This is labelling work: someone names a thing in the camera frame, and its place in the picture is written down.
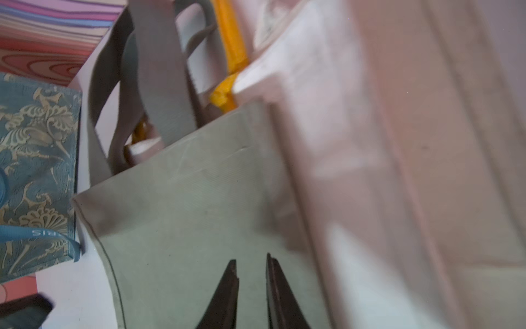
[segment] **floral pattern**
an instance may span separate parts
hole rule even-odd
[[[10,185],[0,225],[48,228],[74,238],[69,199],[75,189],[80,93],[11,74],[0,74],[0,91],[0,170]],[[71,258],[61,239],[0,244],[0,282]]]

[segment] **dark brown object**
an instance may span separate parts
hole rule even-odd
[[[267,254],[269,329],[310,329],[277,259]],[[228,262],[197,329],[235,329],[239,278],[236,260]]]
[[[40,294],[0,304],[0,329],[38,329],[52,309]]]

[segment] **fabric strap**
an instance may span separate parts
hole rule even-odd
[[[190,38],[183,53],[174,17],[192,4],[202,7],[206,27]],[[178,0],[173,4],[165,0],[129,2],[97,59],[89,89],[92,186],[129,168],[124,146],[145,113],[165,145],[200,126],[200,103],[186,59],[216,30],[214,7],[209,0]],[[118,120],[106,160],[94,127],[119,81]]]
[[[30,239],[30,238],[50,238],[50,239],[63,238],[72,247],[74,262],[78,261],[80,258],[80,244],[76,242],[75,240],[57,231],[48,230],[47,228],[0,225],[0,242],[1,243]]]

